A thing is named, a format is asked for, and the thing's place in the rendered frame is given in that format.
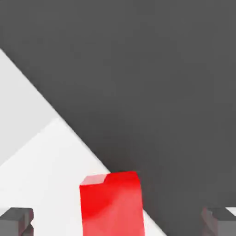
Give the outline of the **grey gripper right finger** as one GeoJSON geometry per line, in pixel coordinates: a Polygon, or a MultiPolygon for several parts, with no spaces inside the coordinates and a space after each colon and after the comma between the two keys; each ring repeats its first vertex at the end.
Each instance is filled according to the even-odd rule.
{"type": "Polygon", "coordinates": [[[225,207],[204,207],[201,236],[236,236],[236,216],[225,207]]]}

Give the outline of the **small red cube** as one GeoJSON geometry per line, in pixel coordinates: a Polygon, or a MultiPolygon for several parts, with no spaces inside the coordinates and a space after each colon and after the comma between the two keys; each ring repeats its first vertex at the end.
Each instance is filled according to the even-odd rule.
{"type": "Polygon", "coordinates": [[[145,236],[135,171],[87,176],[79,190],[83,236],[145,236]]]}

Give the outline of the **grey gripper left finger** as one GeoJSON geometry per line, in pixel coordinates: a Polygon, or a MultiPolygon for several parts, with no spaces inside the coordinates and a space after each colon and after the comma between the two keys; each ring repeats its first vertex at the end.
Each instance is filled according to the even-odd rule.
{"type": "Polygon", "coordinates": [[[0,208],[0,236],[34,236],[32,208],[0,208]]]}

